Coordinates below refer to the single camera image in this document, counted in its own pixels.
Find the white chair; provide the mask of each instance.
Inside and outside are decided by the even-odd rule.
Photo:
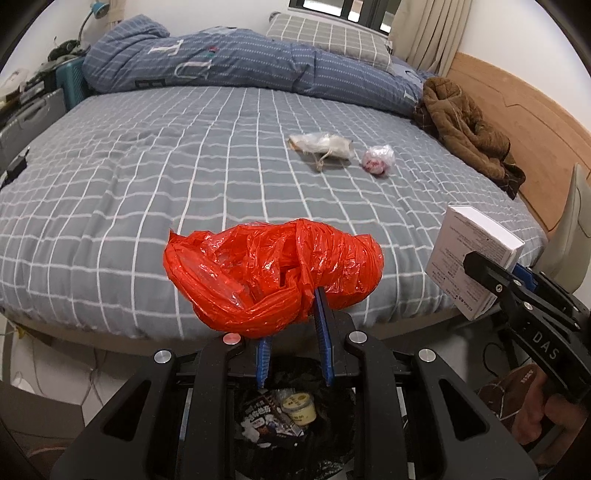
[[[573,293],[583,283],[590,260],[591,187],[583,168],[577,163],[556,232],[533,270],[543,272]]]

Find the plaid bedsheet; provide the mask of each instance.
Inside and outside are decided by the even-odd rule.
[[[290,134],[353,141],[351,163],[287,148]],[[388,178],[359,157],[390,143]],[[91,97],[31,144],[29,167],[0,193],[0,304],[58,325],[132,338],[212,332],[167,279],[169,229],[310,218],[382,246],[384,276],[351,308],[371,325],[452,301],[424,269],[448,203],[470,203],[525,242],[545,238],[525,206],[407,119],[269,89],[170,87]]]

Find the window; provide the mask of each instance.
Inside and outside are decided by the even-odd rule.
[[[342,18],[381,33],[390,33],[401,0],[290,0],[290,7]]]

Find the metal screw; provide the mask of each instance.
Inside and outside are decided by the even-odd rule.
[[[165,364],[167,362],[170,362],[170,359],[172,357],[173,354],[171,354],[168,350],[160,350],[154,354],[154,361],[157,364]]]
[[[237,345],[242,340],[242,337],[239,333],[227,333],[223,336],[223,342],[226,345]]]
[[[418,357],[423,362],[427,362],[430,364],[431,362],[435,361],[435,359],[437,358],[437,355],[435,355],[435,352],[433,350],[429,350],[428,348],[424,348],[423,350],[421,350],[418,353]]]
[[[349,340],[351,340],[353,343],[365,343],[367,342],[367,339],[368,336],[358,330],[349,334]]]

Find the cardboard box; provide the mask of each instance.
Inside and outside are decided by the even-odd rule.
[[[464,257],[477,251],[512,270],[523,250],[523,241],[484,213],[469,205],[447,207],[427,275],[473,320],[487,311],[496,296],[464,272]]]

